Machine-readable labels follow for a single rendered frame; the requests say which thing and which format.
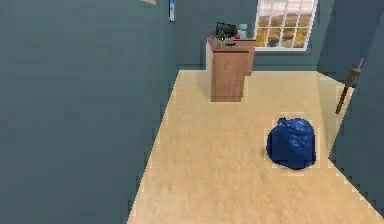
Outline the brown wooden desk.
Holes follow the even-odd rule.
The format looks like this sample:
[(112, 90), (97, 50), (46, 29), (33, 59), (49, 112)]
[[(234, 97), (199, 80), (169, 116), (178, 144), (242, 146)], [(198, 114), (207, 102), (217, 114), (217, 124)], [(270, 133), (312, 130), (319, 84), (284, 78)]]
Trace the brown wooden desk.
[(256, 40), (230, 38), (230, 41), (234, 46), (226, 46), (213, 34), (206, 41), (206, 70), (212, 102), (240, 102), (245, 77), (253, 71)]

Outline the small green house plant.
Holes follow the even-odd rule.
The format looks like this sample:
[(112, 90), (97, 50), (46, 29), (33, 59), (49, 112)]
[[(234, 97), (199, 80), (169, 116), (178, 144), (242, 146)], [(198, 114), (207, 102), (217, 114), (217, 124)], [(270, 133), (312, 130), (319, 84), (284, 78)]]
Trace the small green house plant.
[(216, 48), (221, 49), (225, 43), (225, 33), (222, 30), (219, 30), (216, 34)]

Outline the black laptop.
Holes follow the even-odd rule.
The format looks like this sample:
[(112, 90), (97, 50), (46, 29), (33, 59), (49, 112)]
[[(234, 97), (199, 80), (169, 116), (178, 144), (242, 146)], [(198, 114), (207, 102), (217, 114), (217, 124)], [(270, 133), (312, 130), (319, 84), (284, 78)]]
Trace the black laptop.
[(237, 27), (233, 24), (217, 22), (216, 34), (223, 32), (228, 38), (234, 37), (237, 34)]

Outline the blue garbage bag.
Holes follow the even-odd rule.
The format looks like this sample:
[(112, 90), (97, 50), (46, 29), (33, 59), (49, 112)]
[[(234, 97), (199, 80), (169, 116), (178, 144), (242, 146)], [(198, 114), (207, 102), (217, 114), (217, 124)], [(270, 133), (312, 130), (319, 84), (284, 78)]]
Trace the blue garbage bag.
[(316, 162), (314, 128), (302, 118), (279, 118), (267, 137), (266, 153), (275, 163), (302, 170)]

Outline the white framed window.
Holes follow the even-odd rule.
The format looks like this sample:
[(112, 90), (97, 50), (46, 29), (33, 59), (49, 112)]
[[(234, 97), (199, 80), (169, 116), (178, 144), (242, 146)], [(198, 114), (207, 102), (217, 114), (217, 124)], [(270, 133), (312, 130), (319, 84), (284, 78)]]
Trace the white framed window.
[(318, 0), (258, 0), (255, 20), (259, 51), (306, 51)]

